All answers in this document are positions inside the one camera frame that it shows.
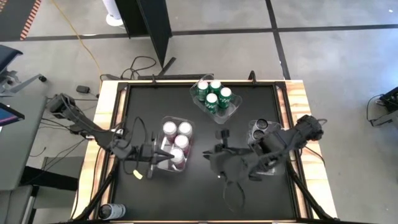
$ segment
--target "black stand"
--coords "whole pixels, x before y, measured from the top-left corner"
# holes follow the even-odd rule
[[[25,166],[21,177],[21,185],[27,184],[76,191],[78,188],[78,179]]]

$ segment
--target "plastic container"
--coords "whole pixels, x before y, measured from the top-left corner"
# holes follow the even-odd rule
[[[202,110],[204,111],[209,117],[211,117],[216,123],[218,124],[224,124],[238,109],[238,107],[241,105],[242,103],[242,98],[238,95],[235,95],[232,92],[232,96],[231,96],[231,100],[229,102],[229,106],[227,108],[221,108],[218,107],[217,112],[216,113],[211,113],[205,106],[205,102],[204,101],[200,101],[198,99],[198,94],[197,94],[197,86],[198,83],[201,81],[206,81],[209,83],[214,80],[214,76],[207,74],[205,75],[203,78],[201,78],[198,82],[196,82],[196,84],[194,84],[191,89],[190,89],[190,94],[192,97],[193,102]]]
[[[267,121],[267,125],[257,125],[257,121],[258,120],[253,120],[249,122],[249,129],[246,137],[248,144],[253,144],[257,141],[253,135],[256,131],[262,131],[263,135],[266,135],[278,129],[282,129],[282,125],[276,122]],[[264,171],[260,166],[256,173],[259,175],[283,175],[285,174],[285,166],[281,163],[267,171]]]
[[[165,135],[165,133],[163,132],[163,125],[169,121],[175,123],[177,127],[179,127],[180,124],[184,122],[189,123],[191,125],[192,133],[190,136],[187,136],[188,146],[184,150],[178,148],[175,145],[174,141],[169,141],[167,139],[167,135]],[[173,154],[175,158],[158,163],[157,168],[172,172],[182,172],[187,165],[187,160],[190,151],[192,150],[192,142],[194,135],[195,135],[195,124],[192,121],[182,118],[175,118],[171,116],[164,117],[162,119],[162,123],[160,124],[160,131],[156,138],[156,145],[161,150]]]

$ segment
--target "chair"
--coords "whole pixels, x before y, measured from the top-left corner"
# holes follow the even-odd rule
[[[12,49],[4,45],[0,45],[0,96],[14,96],[18,91],[21,91],[23,88],[25,88],[27,85],[32,83],[37,78],[42,82],[47,81],[47,78],[45,78],[41,74],[38,74],[21,83],[16,75],[17,74],[16,71],[10,71],[10,72],[7,71],[7,66],[18,55],[22,54],[23,53],[20,52],[19,50]]]

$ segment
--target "wooden frame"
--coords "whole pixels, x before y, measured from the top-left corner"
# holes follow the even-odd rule
[[[101,86],[101,92],[99,94],[98,105],[94,117],[94,122],[103,129],[109,129],[111,126],[111,120],[113,117],[114,106],[116,102],[116,95],[118,92],[119,82],[124,81],[104,81]],[[129,83],[152,83],[151,80],[132,80]],[[197,80],[158,80],[157,83],[195,83]],[[251,80],[223,80],[223,82],[252,82]],[[307,100],[307,95],[305,93],[304,84],[301,80],[258,80],[257,82],[270,83],[270,82],[285,82],[287,90],[287,98],[289,99],[290,112],[294,122],[298,120],[305,114],[311,114],[310,107]],[[119,108],[116,115],[116,123],[121,121],[121,116],[123,113],[125,91],[121,92],[119,97]],[[282,119],[284,121],[284,127],[289,127],[288,114],[286,110],[286,103],[282,95],[282,90],[278,89],[278,98],[280,104],[280,111],[282,113]],[[319,144],[317,142],[310,142],[307,145],[309,148],[313,149],[315,152],[321,154]],[[79,179],[79,199],[76,208],[75,217],[83,211],[83,209],[88,205],[92,196],[98,189],[98,183],[101,177],[101,170],[104,161],[104,150],[98,150],[99,147],[95,141],[90,141],[85,155],[85,160],[83,164],[83,170]],[[95,161],[98,154],[98,162],[96,167]],[[307,189],[311,192],[315,200],[322,206],[324,211],[326,211],[332,217],[336,217],[335,205],[333,202],[333,197],[331,196],[331,191],[329,187],[328,178],[326,175],[325,167],[323,162],[312,152],[303,150],[301,156],[305,180],[307,183]],[[108,172],[113,164],[113,158],[108,162]],[[300,214],[302,218],[307,218],[305,211],[305,202],[301,191],[296,186],[296,194],[298,198],[298,205],[300,209]],[[104,193],[101,203],[106,203],[109,198],[109,188]]]

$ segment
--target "floor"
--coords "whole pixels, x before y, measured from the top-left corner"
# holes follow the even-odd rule
[[[56,0],[81,35],[123,34],[105,23],[100,0]],[[272,3],[275,20],[267,4]],[[214,73],[219,79],[246,79],[251,70],[258,79],[304,80],[314,116],[329,120],[320,141],[338,216],[342,220],[395,223],[398,219],[398,130],[390,124],[378,128],[366,121],[366,103],[398,84],[398,2],[394,0],[167,0],[173,31],[279,28],[279,32],[177,35],[169,40],[166,60],[177,61],[166,74]],[[50,0],[43,0],[28,37],[73,35]],[[102,73],[120,75],[134,57],[155,57],[148,37],[88,39],[84,43]],[[77,85],[99,91],[97,68],[77,40],[1,42],[21,50],[11,69],[20,78],[45,75],[23,94],[49,97],[67,93],[81,99]],[[151,62],[139,60],[135,68]],[[159,64],[142,75],[160,72]],[[79,101],[92,118],[95,101]],[[384,111],[371,104],[370,117]],[[28,165],[41,167],[45,156],[54,157],[78,142],[65,131],[41,128]],[[86,143],[69,156],[84,156]],[[41,210],[35,223],[67,220],[72,205]]]

